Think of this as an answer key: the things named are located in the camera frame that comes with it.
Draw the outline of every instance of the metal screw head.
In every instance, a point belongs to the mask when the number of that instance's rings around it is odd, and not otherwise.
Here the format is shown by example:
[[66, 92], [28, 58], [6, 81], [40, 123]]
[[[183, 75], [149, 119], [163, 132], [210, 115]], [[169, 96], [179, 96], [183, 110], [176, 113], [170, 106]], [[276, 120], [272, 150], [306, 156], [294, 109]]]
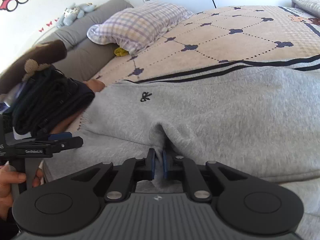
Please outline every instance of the metal screw head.
[[109, 199], [119, 199], [121, 197], [122, 197], [122, 194], [119, 191], [110, 191], [107, 193], [107, 198]]
[[210, 193], [206, 190], [198, 190], [195, 192], [195, 197], [196, 198], [208, 198], [210, 197]]

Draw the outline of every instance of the plaid pillow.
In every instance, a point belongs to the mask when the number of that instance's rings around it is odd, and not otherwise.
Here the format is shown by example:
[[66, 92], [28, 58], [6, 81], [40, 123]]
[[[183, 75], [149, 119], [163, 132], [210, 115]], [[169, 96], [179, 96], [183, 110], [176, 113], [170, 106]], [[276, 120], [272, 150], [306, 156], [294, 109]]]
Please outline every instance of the plaid pillow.
[[90, 27], [87, 36], [100, 45], [117, 43], [130, 55], [135, 55], [192, 15], [182, 6], [148, 1], [140, 7], [117, 12], [103, 24]]

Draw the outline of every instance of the brown plush toy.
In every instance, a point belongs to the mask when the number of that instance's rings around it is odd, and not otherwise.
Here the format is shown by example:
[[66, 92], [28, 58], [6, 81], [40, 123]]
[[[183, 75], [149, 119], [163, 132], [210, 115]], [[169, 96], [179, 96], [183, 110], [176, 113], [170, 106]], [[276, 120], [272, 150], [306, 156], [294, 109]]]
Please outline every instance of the brown plush toy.
[[31, 48], [0, 74], [0, 95], [7, 94], [22, 80], [28, 80], [35, 71], [43, 70], [66, 56], [67, 49], [60, 40]]

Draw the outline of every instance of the gray headboard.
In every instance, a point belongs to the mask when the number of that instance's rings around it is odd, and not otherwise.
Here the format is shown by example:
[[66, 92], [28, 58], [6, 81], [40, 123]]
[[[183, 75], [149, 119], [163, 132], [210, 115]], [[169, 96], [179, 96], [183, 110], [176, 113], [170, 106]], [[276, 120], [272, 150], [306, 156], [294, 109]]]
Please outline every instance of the gray headboard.
[[95, 24], [102, 24], [116, 12], [133, 7], [125, 0], [110, 0], [95, 11], [77, 19], [72, 25], [62, 27], [40, 43], [61, 40], [67, 48], [65, 59], [54, 66], [67, 77], [86, 81], [103, 68], [113, 57], [117, 44], [98, 45], [87, 38], [88, 29]]

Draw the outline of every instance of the bedsheet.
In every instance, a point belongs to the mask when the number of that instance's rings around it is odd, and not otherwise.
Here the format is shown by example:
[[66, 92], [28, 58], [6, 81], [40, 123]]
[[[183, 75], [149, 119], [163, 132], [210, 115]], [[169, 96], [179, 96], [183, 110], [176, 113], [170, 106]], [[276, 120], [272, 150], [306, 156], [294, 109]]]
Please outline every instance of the bedsheet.
[[[278, 61], [320, 54], [320, 22], [297, 8], [231, 6], [182, 21], [145, 51], [116, 57], [93, 78], [139, 81], [229, 61]], [[75, 131], [80, 117], [68, 131]]]

